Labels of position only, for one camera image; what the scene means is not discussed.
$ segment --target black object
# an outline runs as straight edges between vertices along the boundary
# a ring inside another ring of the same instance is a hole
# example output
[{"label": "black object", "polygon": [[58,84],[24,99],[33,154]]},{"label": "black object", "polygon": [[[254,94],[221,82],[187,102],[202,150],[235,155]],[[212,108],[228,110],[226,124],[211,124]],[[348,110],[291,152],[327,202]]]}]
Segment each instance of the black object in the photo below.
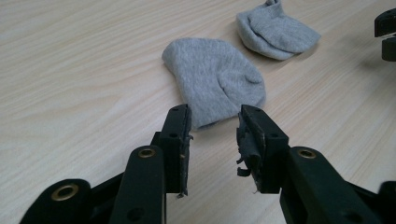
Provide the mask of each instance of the black object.
[{"label": "black object", "polygon": [[346,182],[324,156],[289,147],[289,138],[259,108],[242,105],[237,142],[241,160],[260,193],[279,193],[288,223],[395,223],[396,181],[378,194]]},{"label": "black object", "polygon": [[187,195],[191,110],[169,110],[150,146],[135,149],[123,174],[91,189],[66,179],[44,190],[21,223],[166,223],[166,193]]},{"label": "black object", "polygon": [[[388,10],[375,18],[375,37],[396,32],[396,8]],[[382,41],[382,59],[396,62],[396,36]]]}]

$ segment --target tabletop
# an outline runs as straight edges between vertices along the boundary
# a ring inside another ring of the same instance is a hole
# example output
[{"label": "tabletop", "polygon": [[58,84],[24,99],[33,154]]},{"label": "tabletop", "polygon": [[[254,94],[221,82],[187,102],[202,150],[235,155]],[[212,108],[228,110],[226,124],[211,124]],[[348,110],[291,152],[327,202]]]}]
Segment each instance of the tabletop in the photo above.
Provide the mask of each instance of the tabletop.
[{"label": "tabletop", "polygon": [[[394,0],[284,0],[321,39],[277,61],[244,47],[235,16],[264,1],[1,1],[0,222],[18,223],[48,186],[91,186],[183,104],[162,53],[181,37],[221,39],[261,72],[262,109],[291,146],[320,151],[347,181],[377,192],[396,179],[396,63],[374,20]],[[238,118],[191,132],[189,196],[167,195],[168,223],[285,223],[279,195],[236,175]]]}]

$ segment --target sock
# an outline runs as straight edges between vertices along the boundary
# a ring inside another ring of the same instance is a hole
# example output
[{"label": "sock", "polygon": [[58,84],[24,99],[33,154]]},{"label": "sock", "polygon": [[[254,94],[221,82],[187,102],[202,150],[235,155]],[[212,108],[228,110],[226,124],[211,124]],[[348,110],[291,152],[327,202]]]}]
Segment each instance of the sock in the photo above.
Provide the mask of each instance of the sock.
[{"label": "sock", "polygon": [[287,16],[280,0],[267,2],[236,16],[238,34],[245,46],[262,55],[278,60],[312,48],[320,35]]},{"label": "sock", "polygon": [[177,79],[183,101],[191,108],[194,130],[236,116],[241,105],[261,107],[264,103],[262,75],[225,41],[175,40],[166,47],[163,60]]}]

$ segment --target wood grain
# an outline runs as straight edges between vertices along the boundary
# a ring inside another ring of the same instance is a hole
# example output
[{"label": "wood grain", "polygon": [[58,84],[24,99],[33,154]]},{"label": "wood grain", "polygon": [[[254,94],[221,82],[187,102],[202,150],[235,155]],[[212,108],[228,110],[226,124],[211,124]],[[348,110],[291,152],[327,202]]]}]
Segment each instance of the wood grain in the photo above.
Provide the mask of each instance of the wood grain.
[{"label": "wood grain", "polygon": [[[321,151],[372,191],[396,179],[396,63],[381,60],[374,19],[393,0],[284,0],[318,31],[284,62],[242,45],[235,15],[263,1],[1,1],[0,223],[18,223],[49,185],[96,186],[149,144],[182,104],[164,67],[181,37],[226,40],[262,72],[264,110],[291,146]],[[278,195],[236,176],[237,119],[192,133],[189,197],[168,195],[168,223],[285,223]]]}]

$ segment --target black clamp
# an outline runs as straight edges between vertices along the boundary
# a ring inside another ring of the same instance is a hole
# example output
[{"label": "black clamp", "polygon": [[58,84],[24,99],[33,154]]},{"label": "black clamp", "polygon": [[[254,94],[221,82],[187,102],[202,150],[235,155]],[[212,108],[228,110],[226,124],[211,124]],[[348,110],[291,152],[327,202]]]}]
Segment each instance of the black clamp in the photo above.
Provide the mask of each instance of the black clamp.
[{"label": "black clamp", "polygon": [[396,8],[375,18],[375,37],[390,35],[382,41],[382,59],[396,62]]}]

